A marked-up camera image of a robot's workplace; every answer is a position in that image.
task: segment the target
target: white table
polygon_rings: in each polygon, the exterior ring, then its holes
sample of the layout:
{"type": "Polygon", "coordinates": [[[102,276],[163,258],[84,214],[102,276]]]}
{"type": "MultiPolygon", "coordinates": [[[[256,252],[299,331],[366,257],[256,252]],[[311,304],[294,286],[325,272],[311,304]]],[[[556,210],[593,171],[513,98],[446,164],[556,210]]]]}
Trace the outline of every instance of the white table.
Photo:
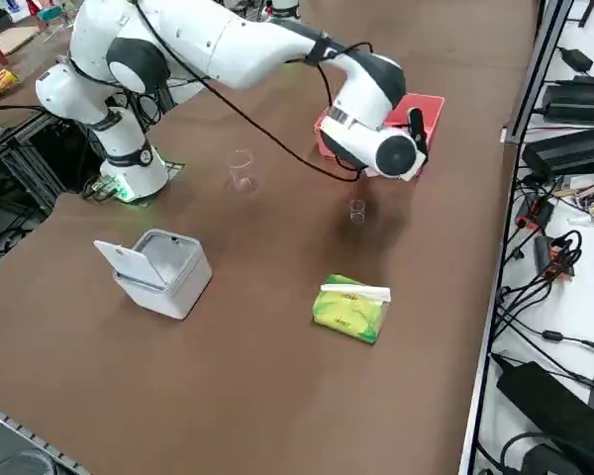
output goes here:
{"type": "MultiPolygon", "coordinates": [[[[568,18],[581,18],[587,6],[583,0],[575,1],[568,18]]],[[[585,26],[578,28],[576,23],[566,23],[560,40],[560,47],[578,48],[594,60],[594,10],[585,26]]],[[[545,79],[571,79],[576,73],[567,66],[558,51],[553,55],[545,79]]],[[[594,76],[594,65],[590,71],[594,76]]],[[[545,88],[539,93],[537,107],[541,106],[545,88]]],[[[545,123],[541,116],[533,115],[526,133],[525,143],[547,139],[559,135],[572,134],[577,131],[563,130],[551,131],[537,128],[564,127],[567,124],[545,123]]],[[[524,176],[528,170],[520,172],[524,176]]],[[[514,217],[523,201],[517,200],[511,210],[514,217]]],[[[583,254],[574,266],[576,276],[568,281],[557,280],[553,284],[549,297],[527,309],[518,317],[522,322],[538,331],[553,330],[565,336],[579,337],[594,341],[594,226],[573,224],[575,220],[586,221],[588,217],[571,207],[556,204],[552,219],[545,229],[546,234],[557,237],[570,230],[577,230],[583,236],[583,254]]],[[[509,235],[515,229],[514,221],[511,223],[509,235]]],[[[507,247],[507,254],[518,245],[530,230],[521,230],[507,247]]],[[[537,275],[534,259],[534,240],[529,241],[522,249],[525,258],[512,259],[506,264],[501,286],[519,287],[528,284],[537,275]]],[[[520,329],[541,349],[557,359],[570,371],[594,377],[594,350],[584,345],[573,342],[554,343],[543,340],[541,337],[520,329]]],[[[513,357],[522,361],[535,361],[546,370],[561,372],[559,368],[547,361],[542,355],[531,348],[523,339],[511,329],[506,329],[492,345],[492,351],[513,357]]],[[[486,390],[482,396],[483,406],[479,421],[479,440],[484,448],[495,458],[499,458],[504,444],[514,435],[537,430],[536,427],[496,388],[501,369],[491,362],[488,367],[486,390]]],[[[587,402],[590,389],[586,386],[571,381],[567,378],[554,376],[561,384],[572,391],[582,401],[587,402]]],[[[525,439],[517,442],[508,452],[508,465],[519,468],[525,453],[540,441],[525,439]]],[[[492,468],[488,461],[481,455],[475,457],[473,473],[478,473],[482,468],[492,468]]]]}

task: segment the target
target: glass cup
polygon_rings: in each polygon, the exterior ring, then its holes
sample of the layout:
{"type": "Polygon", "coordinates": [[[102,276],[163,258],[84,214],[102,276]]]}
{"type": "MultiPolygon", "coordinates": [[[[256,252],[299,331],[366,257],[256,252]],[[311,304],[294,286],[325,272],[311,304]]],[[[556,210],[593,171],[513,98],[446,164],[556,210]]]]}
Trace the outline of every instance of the glass cup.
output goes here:
{"type": "Polygon", "coordinates": [[[241,193],[257,189],[257,180],[252,175],[253,154],[249,150],[236,150],[227,157],[234,188],[241,193]]]}
{"type": "Polygon", "coordinates": [[[365,223],[365,202],[361,200],[352,200],[349,202],[349,218],[357,224],[365,223]]]}

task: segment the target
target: power adapter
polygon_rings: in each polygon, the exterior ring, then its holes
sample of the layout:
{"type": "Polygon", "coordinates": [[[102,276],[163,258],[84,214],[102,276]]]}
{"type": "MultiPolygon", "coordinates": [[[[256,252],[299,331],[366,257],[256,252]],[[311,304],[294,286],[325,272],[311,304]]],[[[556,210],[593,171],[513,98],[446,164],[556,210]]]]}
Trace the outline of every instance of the power adapter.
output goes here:
{"type": "Polygon", "coordinates": [[[557,48],[561,52],[561,59],[563,59],[563,62],[576,72],[587,72],[592,68],[594,61],[587,57],[581,50],[566,49],[564,47],[557,48]]]}

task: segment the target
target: brown table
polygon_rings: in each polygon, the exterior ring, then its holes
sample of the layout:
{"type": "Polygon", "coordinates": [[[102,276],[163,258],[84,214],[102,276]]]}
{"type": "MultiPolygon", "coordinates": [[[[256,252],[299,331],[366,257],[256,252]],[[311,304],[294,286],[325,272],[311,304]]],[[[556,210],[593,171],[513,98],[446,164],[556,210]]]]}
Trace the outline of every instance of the brown table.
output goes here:
{"type": "MultiPolygon", "coordinates": [[[[431,161],[417,182],[338,183],[202,94],[149,134],[187,163],[153,206],[61,196],[0,262],[0,409],[95,474],[456,471],[514,157],[499,133],[535,6],[303,7],[310,23],[398,60],[411,91],[445,96],[431,161]],[[224,157],[242,147],[256,159],[251,196],[226,185],[224,157]],[[363,227],[349,222],[352,198],[367,201],[363,227]],[[182,323],[134,305],[92,245],[130,245],[149,228],[199,238],[213,266],[182,323]],[[312,323],[332,272],[392,288],[375,346],[312,323]]],[[[228,94],[320,159],[315,72],[282,69],[228,94]]]]}

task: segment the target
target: white plastic box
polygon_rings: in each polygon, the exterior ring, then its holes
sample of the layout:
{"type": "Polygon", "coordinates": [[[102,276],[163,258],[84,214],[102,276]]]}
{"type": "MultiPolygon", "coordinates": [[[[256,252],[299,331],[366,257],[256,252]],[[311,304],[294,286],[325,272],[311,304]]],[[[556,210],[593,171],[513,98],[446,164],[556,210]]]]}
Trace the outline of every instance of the white plastic box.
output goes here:
{"type": "Polygon", "coordinates": [[[95,245],[132,300],[173,319],[187,317],[212,276],[202,245],[192,237],[149,230],[132,249],[100,241],[95,245]]]}

